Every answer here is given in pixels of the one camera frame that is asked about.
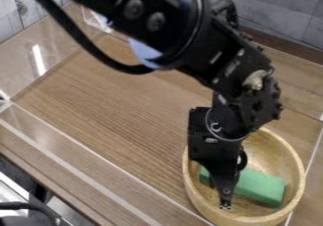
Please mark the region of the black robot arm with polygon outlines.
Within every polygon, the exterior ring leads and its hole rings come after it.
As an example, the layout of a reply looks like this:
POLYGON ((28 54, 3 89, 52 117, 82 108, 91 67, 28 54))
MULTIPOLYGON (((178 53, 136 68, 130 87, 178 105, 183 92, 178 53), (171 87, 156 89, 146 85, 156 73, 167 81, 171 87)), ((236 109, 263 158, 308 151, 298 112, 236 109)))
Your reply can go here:
POLYGON ((139 63, 115 61, 91 42, 53 0, 36 0, 83 49, 132 75, 176 70, 214 92, 208 107, 188 115, 188 157, 210 172, 219 206, 230 208, 247 166, 243 140, 279 119, 282 90, 263 49, 244 34, 231 0, 72 0, 127 35, 139 63))

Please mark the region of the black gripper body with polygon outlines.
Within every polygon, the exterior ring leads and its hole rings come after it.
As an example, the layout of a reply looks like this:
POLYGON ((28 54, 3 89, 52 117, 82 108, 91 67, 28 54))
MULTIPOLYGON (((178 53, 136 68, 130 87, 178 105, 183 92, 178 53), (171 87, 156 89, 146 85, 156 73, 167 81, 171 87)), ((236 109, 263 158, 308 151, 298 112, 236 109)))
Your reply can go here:
POLYGON ((199 162, 211 173, 238 174, 243 138, 227 138, 222 125, 211 118, 211 109, 196 107, 188 115, 188 158, 199 162))

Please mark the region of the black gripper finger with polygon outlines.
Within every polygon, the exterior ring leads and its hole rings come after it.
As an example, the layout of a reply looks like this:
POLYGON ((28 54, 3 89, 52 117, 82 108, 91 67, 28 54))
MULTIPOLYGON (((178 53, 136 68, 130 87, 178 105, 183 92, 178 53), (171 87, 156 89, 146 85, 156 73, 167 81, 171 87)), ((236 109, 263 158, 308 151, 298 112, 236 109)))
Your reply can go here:
POLYGON ((230 210, 232 205, 234 192, 238 184, 238 178, 224 178, 216 176, 216 178, 214 179, 214 184, 219 191, 219 209, 230 210))
POLYGON ((247 161, 248 161, 247 154, 246 154, 244 150, 240 150, 239 160, 240 161, 238 162, 238 170, 242 171, 246 168, 247 161))

